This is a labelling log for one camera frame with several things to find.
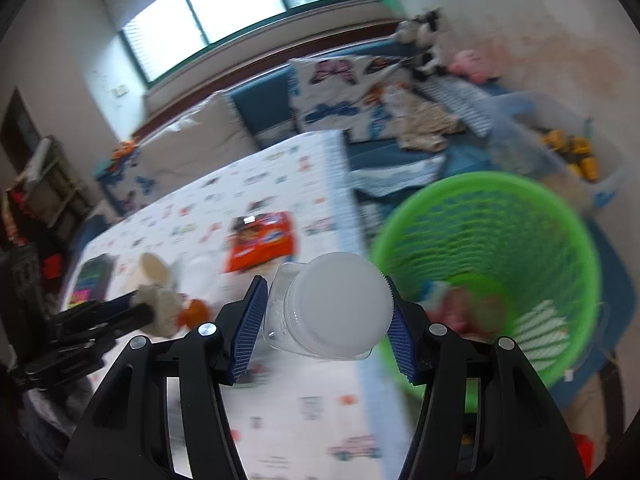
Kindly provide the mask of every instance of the transparent jar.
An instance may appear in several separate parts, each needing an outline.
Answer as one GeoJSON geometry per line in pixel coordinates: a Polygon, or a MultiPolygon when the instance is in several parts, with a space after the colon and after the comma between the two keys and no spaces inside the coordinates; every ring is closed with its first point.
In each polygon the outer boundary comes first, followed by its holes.
{"type": "Polygon", "coordinates": [[[308,264],[282,264],[271,284],[264,339],[316,358],[364,359],[388,330],[393,297],[364,258],[328,253],[308,264]]]}

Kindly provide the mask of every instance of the green plastic basket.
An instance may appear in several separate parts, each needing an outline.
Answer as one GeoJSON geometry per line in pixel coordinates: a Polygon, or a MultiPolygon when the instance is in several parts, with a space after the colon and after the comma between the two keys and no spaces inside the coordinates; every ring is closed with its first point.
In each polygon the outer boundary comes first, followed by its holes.
{"type": "MultiPolygon", "coordinates": [[[[600,262],[585,225],[520,176],[480,171],[427,186],[386,222],[372,261],[410,301],[429,280],[500,296],[507,307],[500,334],[518,342],[547,387],[577,361],[596,323],[600,262]]],[[[421,396],[424,387],[400,374],[388,341],[380,350],[401,384],[421,396]]]]}

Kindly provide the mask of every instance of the white bottle cap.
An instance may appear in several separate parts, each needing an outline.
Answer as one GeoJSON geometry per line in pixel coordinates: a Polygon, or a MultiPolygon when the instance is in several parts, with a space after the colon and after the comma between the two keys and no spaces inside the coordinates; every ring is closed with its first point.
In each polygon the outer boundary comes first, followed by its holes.
{"type": "Polygon", "coordinates": [[[284,300],[291,335],[307,350],[349,359],[370,351],[391,324],[393,297],[380,271],[352,253],[328,253],[293,279],[284,300]]]}

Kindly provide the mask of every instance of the patterned tablecloth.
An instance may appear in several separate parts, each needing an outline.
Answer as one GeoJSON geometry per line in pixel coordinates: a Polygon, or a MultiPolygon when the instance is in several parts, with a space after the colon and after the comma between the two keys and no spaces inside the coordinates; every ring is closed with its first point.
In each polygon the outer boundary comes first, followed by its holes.
{"type": "MultiPolygon", "coordinates": [[[[275,211],[292,214],[296,261],[308,262],[331,251],[364,252],[340,131],[302,134],[165,196],[89,243],[76,272],[100,254],[116,257],[110,300],[137,287],[132,276],[143,252],[153,252],[171,265],[185,255],[206,251],[215,264],[204,299],[219,308],[242,298],[258,272],[223,272],[233,219],[275,211]]],[[[261,266],[259,273],[272,279],[280,262],[261,266]]],[[[105,355],[108,365],[134,335],[118,340],[105,355]]],[[[252,382],[223,391],[250,479],[398,477],[408,433],[398,394],[385,379],[376,352],[362,362],[329,362],[276,351],[258,340],[254,354],[252,382]]],[[[105,366],[90,376],[94,387],[107,370],[105,366]]],[[[177,472],[190,476],[178,384],[169,381],[174,465],[177,472]]]]}

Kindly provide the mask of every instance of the ribbed blue pad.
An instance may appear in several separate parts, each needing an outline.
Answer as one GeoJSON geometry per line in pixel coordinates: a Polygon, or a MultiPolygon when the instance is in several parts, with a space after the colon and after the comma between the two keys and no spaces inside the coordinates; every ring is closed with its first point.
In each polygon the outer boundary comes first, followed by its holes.
{"type": "Polygon", "coordinates": [[[409,382],[414,382],[418,377],[418,367],[415,361],[415,344],[409,329],[404,322],[404,317],[394,302],[394,315],[391,319],[386,336],[391,343],[398,369],[407,376],[409,382]]]}
{"type": "Polygon", "coordinates": [[[255,339],[267,309],[269,289],[267,282],[261,280],[255,289],[254,295],[249,300],[244,317],[238,327],[236,338],[231,351],[231,378],[233,382],[238,380],[249,365],[249,359],[254,351],[255,339]]]}

